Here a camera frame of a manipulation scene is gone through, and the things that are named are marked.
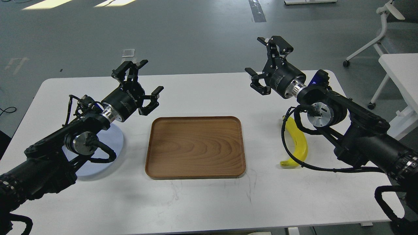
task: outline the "wooden tray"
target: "wooden tray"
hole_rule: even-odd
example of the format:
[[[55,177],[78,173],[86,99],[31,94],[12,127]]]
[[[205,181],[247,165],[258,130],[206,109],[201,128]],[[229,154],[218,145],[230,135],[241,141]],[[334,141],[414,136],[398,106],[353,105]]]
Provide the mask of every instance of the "wooden tray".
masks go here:
[[[237,178],[245,171],[236,117],[160,117],[154,120],[145,171],[153,179]]]

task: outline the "yellow banana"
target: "yellow banana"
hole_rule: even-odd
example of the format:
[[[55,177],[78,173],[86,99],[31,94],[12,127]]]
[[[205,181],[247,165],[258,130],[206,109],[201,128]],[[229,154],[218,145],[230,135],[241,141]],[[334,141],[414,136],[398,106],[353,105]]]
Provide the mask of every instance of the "yellow banana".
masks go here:
[[[306,156],[308,155],[308,143],[306,142],[304,133],[299,130],[299,128],[296,126],[295,120],[292,117],[289,117],[286,122],[286,130],[289,132],[293,142],[295,143],[295,151],[293,152],[293,156],[301,161],[305,161]],[[281,161],[280,165],[283,168],[295,168],[299,166],[299,164],[297,164],[291,158],[286,161]]]

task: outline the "white table leg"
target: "white table leg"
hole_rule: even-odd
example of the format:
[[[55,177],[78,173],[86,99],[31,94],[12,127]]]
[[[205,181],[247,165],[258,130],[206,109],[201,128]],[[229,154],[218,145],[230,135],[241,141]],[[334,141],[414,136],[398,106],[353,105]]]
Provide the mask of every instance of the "white table leg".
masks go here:
[[[300,235],[298,227],[288,227],[286,230],[289,235]]]
[[[336,3],[337,0],[285,0],[285,5],[307,3]]]
[[[418,126],[418,114],[413,108],[407,106],[402,112],[397,111],[396,117],[389,124],[387,134],[400,140]]]
[[[362,227],[366,227],[366,226],[373,226],[373,223],[360,223],[360,225],[362,226]]]

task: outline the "chair wheel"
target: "chair wheel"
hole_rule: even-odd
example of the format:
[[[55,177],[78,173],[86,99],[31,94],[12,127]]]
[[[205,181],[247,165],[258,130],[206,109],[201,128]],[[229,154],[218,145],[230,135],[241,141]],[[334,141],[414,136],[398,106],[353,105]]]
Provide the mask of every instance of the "chair wheel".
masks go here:
[[[344,67],[348,67],[348,66],[350,66],[350,61],[348,61],[348,60],[344,61],[344,62],[342,63],[342,66],[344,66]]]
[[[373,110],[373,109],[375,109],[375,107],[376,107],[376,104],[375,103],[369,103],[368,105],[367,105],[367,108],[369,108],[370,110]]]

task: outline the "gray floor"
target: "gray floor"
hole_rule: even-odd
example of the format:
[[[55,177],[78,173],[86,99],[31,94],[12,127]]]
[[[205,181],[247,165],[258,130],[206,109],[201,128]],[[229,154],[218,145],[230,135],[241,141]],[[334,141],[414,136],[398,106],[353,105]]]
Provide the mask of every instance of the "gray floor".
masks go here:
[[[254,22],[247,0],[136,0],[93,8],[102,1],[73,0],[50,10],[21,10],[40,0],[0,2],[0,108],[18,108],[0,117],[0,130],[13,136],[44,80],[109,76],[123,49],[136,49],[138,61],[149,60],[143,75],[243,72],[265,64],[265,47],[256,38],[280,35],[295,48],[288,61],[301,70],[333,71],[347,96],[363,106],[385,75],[373,48],[352,59],[349,68],[342,62],[375,37],[380,26],[375,10],[387,0],[291,6],[260,0],[265,23]],[[6,69],[12,58],[25,57],[29,60],[20,69],[20,59]],[[389,82],[373,112],[391,120],[405,107]],[[414,130],[402,142],[413,148],[417,135]],[[387,223],[324,226],[317,232],[392,234]]]

